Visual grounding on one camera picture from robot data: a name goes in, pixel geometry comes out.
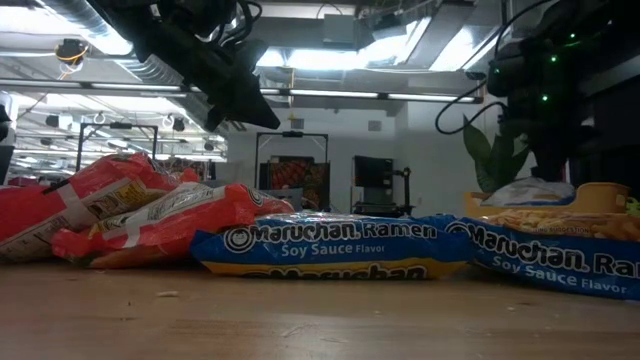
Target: table surface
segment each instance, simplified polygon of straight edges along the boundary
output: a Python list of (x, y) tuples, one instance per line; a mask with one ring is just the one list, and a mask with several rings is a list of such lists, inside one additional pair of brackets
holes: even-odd
[(485, 275), (322, 282), (47, 263), (3, 267), (0, 289), (0, 359), (640, 356), (637, 303)]

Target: red snack bag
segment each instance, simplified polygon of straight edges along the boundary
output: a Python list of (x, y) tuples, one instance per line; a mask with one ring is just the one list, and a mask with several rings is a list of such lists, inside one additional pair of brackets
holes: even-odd
[(293, 212), (286, 201), (244, 185), (185, 183), (137, 211), (102, 220), (82, 233), (59, 231), (55, 255), (91, 268), (124, 268), (184, 259), (196, 230), (217, 233), (256, 216)]
[(84, 230), (156, 200), (178, 184), (137, 153), (105, 156), (52, 187), (0, 190), (0, 263), (51, 256), (51, 238), (59, 229)]

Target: blue ramen package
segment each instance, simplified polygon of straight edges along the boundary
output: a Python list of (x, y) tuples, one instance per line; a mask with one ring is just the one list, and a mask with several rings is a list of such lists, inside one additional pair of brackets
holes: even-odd
[(433, 279), (464, 266), (473, 249), (466, 234), (439, 231), (429, 218), (298, 213), (218, 235), (198, 232), (191, 253), (220, 275)]
[[(497, 215), (487, 221), (503, 223), (505, 216), (513, 214)], [(467, 233), (476, 247), (476, 263), (487, 268), (563, 291), (640, 300), (640, 243), (628, 240), (635, 228), (625, 227), (627, 241), (601, 238), (602, 232), (585, 237), (589, 231), (596, 231), (590, 229), (604, 231), (607, 226), (595, 224), (595, 215), (576, 214), (561, 222), (555, 215), (547, 216), (556, 222), (553, 226), (527, 220), (518, 225), (527, 232), (509, 227), (513, 225), (508, 219), (506, 224), (497, 226), (453, 217), (444, 230)], [(622, 217), (603, 215), (603, 220)]]

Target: white wall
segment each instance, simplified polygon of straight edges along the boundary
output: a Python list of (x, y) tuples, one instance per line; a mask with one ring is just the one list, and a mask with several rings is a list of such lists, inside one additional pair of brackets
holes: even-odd
[[(435, 117), (444, 104), (409, 103), (396, 118), (396, 163), (409, 166), (411, 203), (415, 216), (436, 213), (464, 215), (463, 194), (480, 191), (474, 163), (468, 155), (462, 133), (442, 135), (435, 130)], [(442, 117), (442, 127), (454, 130), (462, 125), (462, 114), (471, 117), (482, 105), (455, 105)], [(485, 112), (474, 126), (485, 132), (489, 141), (497, 131), (498, 108)], [(535, 166), (530, 155), (519, 176), (529, 176)], [(395, 201), (401, 203), (402, 188), (394, 189)]]
[[(288, 131), (286, 118), (290, 110), (276, 110), (283, 122), (277, 131)], [(350, 208), (351, 163), (353, 156), (363, 155), (380, 158), (394, 157), (394, 118), (386, 117), (383, 111), (342, 110), (337, 114), (332, 110), (304, 109), (294, 111), (296, 117), (305, 119), (304, 132), (326, 133), (329, 135), (329, 162), (331, 163), (330, 197), (331, 203), (340, 212), (348, 213)], [(383, 121), (382, 132), (367, 131), (369, 120)], [(264, 144), (267, 137), (261, 137)], [(254, 163), (256, 134), (233, 133), (228, 138), (228, 156), (225, 171), (219, 171), (220, 179), (254, 185)], [(320, 145), (324, 140), (317, 138)], [(324, 149), (310, 138), (283, 139), (272, 137), (260, 150), (259, 163), (275, 155), (313, 156), (316, 162), (324, 162)]]

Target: ceiling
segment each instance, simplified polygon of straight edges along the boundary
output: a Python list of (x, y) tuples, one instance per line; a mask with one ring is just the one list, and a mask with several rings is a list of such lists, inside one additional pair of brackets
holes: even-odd
[[(159, 65), (164, 66), (162, 76), (145, 78), (140, 75), (144, 69), (140, 71), (134, 68), (138, 64), (135, 59), (108, 56), (105, 49), (95, 43), (95, 38), (87, 37), (86, 29), (78, 28), (41, 7), (42, 3), (50, 2), (0, 0), (0, 78), (56, 80), (64, 77), (65, 81), (110, 83), (180, 82), (180, 77), (166, 65)], [(265, 55), (261, 61), (272, 61), (271, 65), (275, 61), (276, 65), (280, 65), (257, 68), (263, 87), (293, 85), (294, 88), (315, 90), (457, 95), (472, 87), (474, 82), (462, 72), (453, 71), (468, 63), (495, 33), (500, 24), (501, 1), (339, 0), (332, 5), (322, 5), (317, 0), (269, 0), (260, 3), (263, 17), (254, 25), (251, 37), (270, 44), (267, 52), (269, 58)], [(358, 26), (361, 24), (365, 30), (369, 29), (365, 31), (366, 36), (354, 37), (357, 40), (354, 43), (371, 37), (371, 28), (375, 26), (376, 19), (394, 12), (406, 34), (373, 43), (371, 38), (369, 43), (362, 43), (368, 45), (359, 52), (344, 49), (336, 51), (331, 48), (333, 45), (327, 45), (326, 39), (339, 34), (327, 35), (324, 19), (325, 15), (339, 12), (355, 16)], [(75, 72), (70, 72), (53, 56), (55, 46), (63, 39), (70, 38), (91, 45), (82, 67), (76, 68)], [(483, 71), (489, 56), (477, 57), (470, 69)], [(225, 122), (218, 134), (204, 132), (199, 124), (206, 121), (207, 105), (198, 96), (190, 95), (189, 99), (180, 100), (149, 96), (56, 94), (46, 88), (12, 92), (12, 95), (19, 103), (19, 113), (23, 114), (17, 121), (16, 147), (19, 151), (14, 156), (13, 173), (32, 173), (40, 167), (45, 170), (64, 170), (65, 174), (73, 173), (81, 123), (155, 125), (158, 126), (159, 136), (157, 153), (208, 155), (214, 160), (225, 158), (226, 135), (247, 130), (242, 124)], [(291, 113), (291, 110), (285, 110), (290, 108), (379, 110), (384, 111), (385, 117), (392, 118), (403, 105), (400, 101), (388, 100), (303, 96), (267, 98), (273, 108), (283, 109), (276, 111), (279, 117)], [(58, 116), (64, 126), (48, 126), (46, 119), (51, 115)], [(175, 119), (184, 119), (184, 131), (172, 129), (171, 123)], [(322, 129), (322, 124), (315, 124), (313, 128)], [(95, 129), (87, 127), (86, 131), (92, 130)], [(93, 154), (83, 156), (86, 159), (83, 165), (95, 160), (103, 152), (121, 151), (117, 146), (114, 147), (114, 140), (131, 144), (127, 151), (152, 151), (150, 137), (149, 129), (119, 130), (105, 125), (83, 143), (83, 151)], [(215, 145), (213, 151), (204, 150), (207, 142)]]

